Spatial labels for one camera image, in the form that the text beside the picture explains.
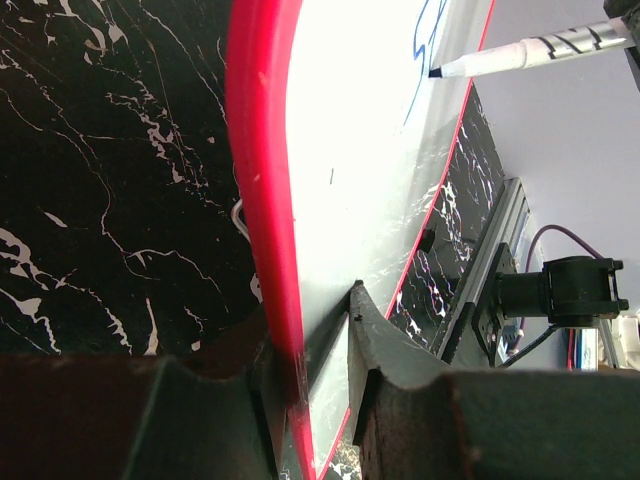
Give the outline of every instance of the whiteboard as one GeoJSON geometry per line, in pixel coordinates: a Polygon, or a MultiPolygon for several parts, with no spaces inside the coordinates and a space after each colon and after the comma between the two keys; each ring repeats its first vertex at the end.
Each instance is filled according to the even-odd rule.
{"type": "MultiPolygon", "coordinates": [[[[305,339],[336,321],[332,311],[356,280],[383,314],[391,308],[446,173],[469,87],[425,74],[478,49],[491,5],[302,2],[286,138],[305,339]]],[[[346,345],[340,337],[325,365],[333,373],[311,392],[318,475],[348,408],[346,345]]]]}

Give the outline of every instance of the blue drawing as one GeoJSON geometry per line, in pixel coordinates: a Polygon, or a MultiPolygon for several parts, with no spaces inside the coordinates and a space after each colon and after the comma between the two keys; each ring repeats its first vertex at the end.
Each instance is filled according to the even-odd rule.
{"type": "Polygon", "coordinates": [[[420,90],[420,85],[422,85],[422,79],[425,75],[425,67],[431,68],[431,61],[433,60],[433,54],[435,50],[435,40],[436,40],[436,32],[438,31],[438,24],[440,23],[440,18],[442,17],[442,13],[444,12],[444,8],[447,5],[448,0],[440,0],[440,4],[438,5],[438,15],[436,17],[436,21],[433,25],[433,30],[429,36],[429,40],[426,44],[422,43],[417,45],[418,43],[418,30],[420,29],[420,24],[422,22],[422,17],[424,16],[424,12],[429,5],[431,0],[425,0],[424,5],[422,6],[422,11],[420,12],[420,16],[418,16],[418,21],[416,22],[416,28],[413,32],[413,59],[420,60],[420,78],[418,79],[418,85],[416,86],[416,91],[413,94],[413,99],[411,100],[411,105],[409,105],[409,110],[407,111],[407,116],[404,119],[403,126],[407,124],[409,120],[409,115],[411,115],[411,111],[413,110],[413,105],[416,101],[416,97],[418,96],[418,91],[420,90]]]}

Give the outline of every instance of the blue line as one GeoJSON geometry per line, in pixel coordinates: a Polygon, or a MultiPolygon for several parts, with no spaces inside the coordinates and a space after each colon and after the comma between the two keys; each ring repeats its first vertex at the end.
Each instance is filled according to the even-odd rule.
{"type": "Polygon", "coordinates": [[[434,49],[435,49],[435,39],[436,39],[436,32],[438,31],[438,24],[440,23],[440,18],[442,17],[442,13],[444,12],[444,7],[447,5],[447,1],[448,0],[440,0],[440,5],[438,6],[438,16],[436,17],[436,23],[433,27],[433,30],[431,31],[431,35],[429,36],[429,41],[427,42],[427,45],[425,45],[424,43],[421,44],[419,47],[416,45],[418,39],[418,29],[420,28],[420,22],[422,21],[422,17],[424,15],[425,10],[427,9],[427,6],[429,5],[429,1],[430,0],[425,0],[424,5],[422,6],[422,11],[420,12],[420,16],[418,17],[418,21],[416,22],[416,28],[413,32],[413,59],[414,60],[418,60],[420,59],[421,61],[421,65],[420,65],[420,78],[418,80],[418,85],[416,86],[416,91],[413,94],[413,99],[411,100],[411,105],[409,105],[409,110],[407,111],[407,116],[404,119],[404,123],[402,124],[402,126],[407,124],[407,121],[409,120],[409,115],[411,115],[411,111],[413,110],[413,105],[416,101],[416,98],[418,96],[418,91],[420,90],[420,86],[422,85],[422,79],[424,77],[424,68],[425,65],[427,64],[427,62],[425,62],[426,60],[426,49],[427,49],[427,45],[429,46],[429,68],[431,68],[431,61],[433,60],[433,53],[434,53],[434,49]]]}

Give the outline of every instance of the black marble surface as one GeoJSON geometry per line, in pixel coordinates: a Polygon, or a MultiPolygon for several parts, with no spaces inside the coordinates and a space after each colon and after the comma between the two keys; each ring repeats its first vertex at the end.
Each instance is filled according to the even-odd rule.
{"type": "Polygon", "coordinates": [[[185,355],[258,301],[230,0],[0,4],[0,350],[185,355]]]}
{"type": "Polygon", "coordinates": [[[504,173],[475,88],[472,88],[447,176],[426,230],[429,253],[418,250],[390,320],[432,353],[451,323],[449,314],[504,173]]]}

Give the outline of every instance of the red frame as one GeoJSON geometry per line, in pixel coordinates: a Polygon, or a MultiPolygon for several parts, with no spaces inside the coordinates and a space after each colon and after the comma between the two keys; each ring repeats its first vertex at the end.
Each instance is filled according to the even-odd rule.
{"type": "MultiPolygon", "coordinates": [[[[272,341],[283,362],[289,422],[298,455],[305,460],[301,465],[303,476],[305,480],[315,480],[285,129],[289,60],[301,5],[302,0],[234,0],[225,83],[229,137],[245,217],[251,231],[267,233],[254,236],[251,248],[272,341]]],[[[492,11],[493,1],[479,48],[492,11]]],[[[470,89],[471,82],[461,112],[466,107],[470,89]]],[[[462,113],[425,224],[449,169],[461,121],[462,113]]],[[[410,259],[418,241],[416,239],[410,259]]],[[[386,312],[387,318],[392,308],[393,301],[386,312]]]]}

